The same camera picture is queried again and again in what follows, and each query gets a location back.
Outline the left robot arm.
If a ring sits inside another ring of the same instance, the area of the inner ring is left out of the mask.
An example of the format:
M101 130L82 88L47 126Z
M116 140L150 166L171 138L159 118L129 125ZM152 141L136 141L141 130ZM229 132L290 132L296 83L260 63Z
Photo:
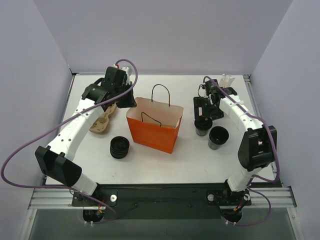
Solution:
M104 77L88 85L72 114L72 120L46 146L39 146L35 157L41 172L66 187L84 193L83 199L91 206L100 203L102 193L98 183L91 180L82 168L73 163L77 149L94 122L113 104L119 108L134 108L129 66L109 66Z

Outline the brown cardboard cup carrier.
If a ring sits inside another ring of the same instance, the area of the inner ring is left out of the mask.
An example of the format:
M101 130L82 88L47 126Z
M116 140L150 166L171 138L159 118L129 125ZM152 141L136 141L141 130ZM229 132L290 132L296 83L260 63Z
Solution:
M162 128L175 128L176 127L175 124L169 124L169 123L158 122L158 121L144 121L144 123L150 124L150 125L155 125L157 127L162 127Z

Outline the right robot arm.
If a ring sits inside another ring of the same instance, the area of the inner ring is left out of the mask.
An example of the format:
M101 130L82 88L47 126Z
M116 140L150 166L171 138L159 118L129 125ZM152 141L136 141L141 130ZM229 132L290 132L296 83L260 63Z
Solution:
M215 120L228 116L243 131L237 152L239 167L225 181L220 199L233 204L247 194L248 186L258 173L271 163L278 162L277 130L262 118L253 115L238 93L225 82L206 76L199 85L205 95L193 98L194 127L198 136L209 135L208 146L217 150L229 139L229 132L222 126L213 126Z

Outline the orange paper bag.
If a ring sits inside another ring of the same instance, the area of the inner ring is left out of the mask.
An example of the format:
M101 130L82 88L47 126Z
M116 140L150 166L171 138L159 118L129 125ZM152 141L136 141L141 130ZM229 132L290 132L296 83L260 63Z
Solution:
M140 145L171 154L183 117L184 108L153 98L135 98L136 107L126 112L132 140Z

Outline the black cup lid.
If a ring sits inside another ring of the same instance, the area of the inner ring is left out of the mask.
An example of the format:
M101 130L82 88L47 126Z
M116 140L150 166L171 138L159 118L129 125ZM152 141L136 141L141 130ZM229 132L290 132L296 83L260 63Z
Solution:
M199 130L208 130L212 127L213 122L210 118L207 117L199 117L194 120L194 126Z

